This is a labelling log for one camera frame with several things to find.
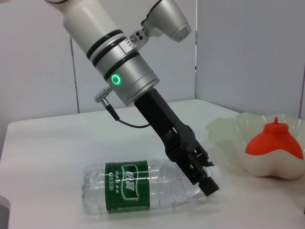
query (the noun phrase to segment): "black cable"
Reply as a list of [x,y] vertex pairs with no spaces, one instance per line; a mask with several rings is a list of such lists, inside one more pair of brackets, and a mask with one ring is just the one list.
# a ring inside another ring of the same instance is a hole
[[122,120],[118,120],[120,123],[122,123],[122,124],[124,124],[124,125],[126,125],[126,126],[129,126],[129,127],[132,127],[132,128],[137,128],[137,129],[144,129],[144,128],[147,128],[147,127],[149,127],[150,126],[150,124],[147,124],[147,125],[131,125],[131,124],[129,124],[129,123],[126,123],[126,122],[124,122],[124,121],[122,121]]
[[147,128],[150,126],[150,124],[147,125],[142,125],[142,126],[138,126],[138,125],[131,125],[129,123],[126,123],[124,121],[122,121],[120,119],[120,117],[118,116],[118,114],[116,113],[116,111],[114,110],[114,108],[111,106],[111,104],[108,104],[107,106],[105,106],[106,110],[111,114],[111,116],[114,118],[115,121],[119,121],[120,123],[132,127],[132,128],[137,128],[137,129],[143,129],[143,128]]

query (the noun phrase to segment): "white wall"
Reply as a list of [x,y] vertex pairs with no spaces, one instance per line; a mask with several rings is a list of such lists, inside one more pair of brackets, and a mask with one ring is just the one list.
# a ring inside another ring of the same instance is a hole
[[[141,21],[157,0],[103,0],[102,4],[113,17],[119,28],[132,34],[141,29]],[[195,98],[195,25],[196,0],[176,0],[187,17],[192,34],[181,43],[166,37],[151,38],[140,53],[154,70],[161,82],[157,90],[166,101]],[[78,45],[73,43],[80,112],[102,110],[103,106],[94,102],[93,97],[107,86],[102,76],[87,60]],[[124,107],[112,93],[109,101],[114,107]]]
[[198,98],[239,112],[299,116],[304,0],[199,0]]
[[10,122],[77,113],[69,35],[42,0],[0,4],[0,152]]

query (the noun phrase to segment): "white bowl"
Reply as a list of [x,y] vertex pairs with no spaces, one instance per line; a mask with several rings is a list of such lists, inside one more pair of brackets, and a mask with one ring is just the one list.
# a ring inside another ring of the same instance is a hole
[[279,123],[289,126],[290,134],[300,144],[305,154],[305,121],[287,114],[239,114],[233,118],[217,118],[207,126],[209,139],[220,145],[233,165],[242,167],[256,176],[297,178],[305,171],[305,162],[284,150],[253,156],[245,152],[246,146],[263,131],[266,123],[278,117]]

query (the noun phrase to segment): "red object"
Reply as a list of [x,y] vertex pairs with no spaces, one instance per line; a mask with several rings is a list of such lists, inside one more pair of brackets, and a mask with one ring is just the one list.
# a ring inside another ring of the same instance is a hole
[[282,149],[295,157],[304,160],[303,151],[297,140],[289,133],[285,123],[278,123],[278,118],[273,123],[267,123],[263,132],[254,137],[246,147],[250,155],[264,155]]

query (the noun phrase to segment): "metal screw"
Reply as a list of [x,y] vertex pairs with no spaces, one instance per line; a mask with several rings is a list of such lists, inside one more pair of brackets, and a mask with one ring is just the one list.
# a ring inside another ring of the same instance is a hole
[[131,35],[131,36],[130,36],[130,40],[131,40],[132,42],[136,42],[136,41],[137,41],[137,37],[136,37],[135,35]]

